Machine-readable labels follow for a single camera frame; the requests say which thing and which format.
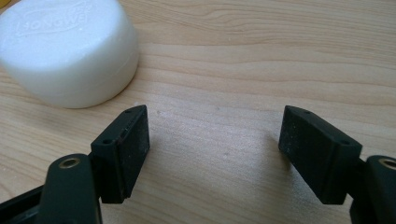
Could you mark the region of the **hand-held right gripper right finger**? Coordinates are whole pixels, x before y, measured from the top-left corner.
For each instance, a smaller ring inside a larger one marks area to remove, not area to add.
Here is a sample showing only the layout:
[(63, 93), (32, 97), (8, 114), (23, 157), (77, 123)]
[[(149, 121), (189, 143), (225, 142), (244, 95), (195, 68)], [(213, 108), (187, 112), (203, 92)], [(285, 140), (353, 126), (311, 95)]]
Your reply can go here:
[(284, 108), (279, 150), (324, 204), (342, 204), (362, 145), (315, 113)]

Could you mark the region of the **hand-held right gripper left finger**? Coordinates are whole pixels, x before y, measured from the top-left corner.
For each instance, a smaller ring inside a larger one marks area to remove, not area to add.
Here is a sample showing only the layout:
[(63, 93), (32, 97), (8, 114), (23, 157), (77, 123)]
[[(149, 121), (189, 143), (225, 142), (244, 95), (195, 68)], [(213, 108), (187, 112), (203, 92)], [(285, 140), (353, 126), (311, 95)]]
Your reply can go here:
[(131, 196), (149, 148), (145, 105), (121, 112), (91, 143), (90, 159), (103, 203), (123, 203)]

